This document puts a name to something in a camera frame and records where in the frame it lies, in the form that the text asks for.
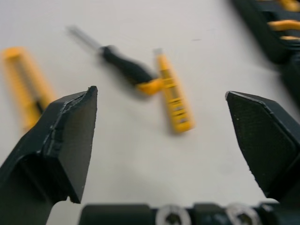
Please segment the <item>yellow tool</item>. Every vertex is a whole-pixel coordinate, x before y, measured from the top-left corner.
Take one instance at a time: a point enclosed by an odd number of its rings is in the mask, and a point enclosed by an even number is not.
[[[300,12],[300,3],[297,0],[279,0],[279,2],[287,11]]]
[[[300,30],[300,22],[296,20],[280,20],[268,22],[268,25],[274,31],[284,31],[284,30]],[[283,40],[299,40],[300,37],[294,36],[281,36]]]
[[[195,122],[183,96],[179,81],[171,68],[166,56],[158,51],[157,55],[160,76],[163,80],[163,92],[166,99],[168,114],[176,133],[182,133],[194,127]]]
[[[2,59],[6,80],[19,106],[24,132],[27,132],[55,97],[25,49],[5,49]]]

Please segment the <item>yellow handle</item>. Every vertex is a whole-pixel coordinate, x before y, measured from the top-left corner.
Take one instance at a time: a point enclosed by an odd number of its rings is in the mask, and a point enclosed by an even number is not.
[[[296,20],[280,20],[268,22],[274,31],[300,30],[300,22]]]

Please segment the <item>tool holder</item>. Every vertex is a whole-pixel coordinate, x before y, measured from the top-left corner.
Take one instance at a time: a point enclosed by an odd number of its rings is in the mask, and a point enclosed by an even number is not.
[[[297,0],[231,0],[281,78],[300,104],[300,2]],[[285,23],[280,27],[278,22]]]

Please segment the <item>screwdriver handle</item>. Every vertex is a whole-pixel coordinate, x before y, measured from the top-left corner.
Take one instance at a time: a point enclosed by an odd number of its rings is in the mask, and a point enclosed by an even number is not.
[[[101,47],[102,57],[111,63],[133,84],[149,83],[153,80],[152,76],[135,62],[125,60],[116,55],[110,46]]]

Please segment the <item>black tool case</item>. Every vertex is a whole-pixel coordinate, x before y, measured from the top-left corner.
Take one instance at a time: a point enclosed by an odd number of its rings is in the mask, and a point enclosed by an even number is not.
[[[300,12],[290,12],[278,0],[231,0],[263,49],[279,65],[282,80],[300,104],[300,40],[283,40],[281,36],[300,37],[300,30],[274,31],[271,21],[300,21]]]

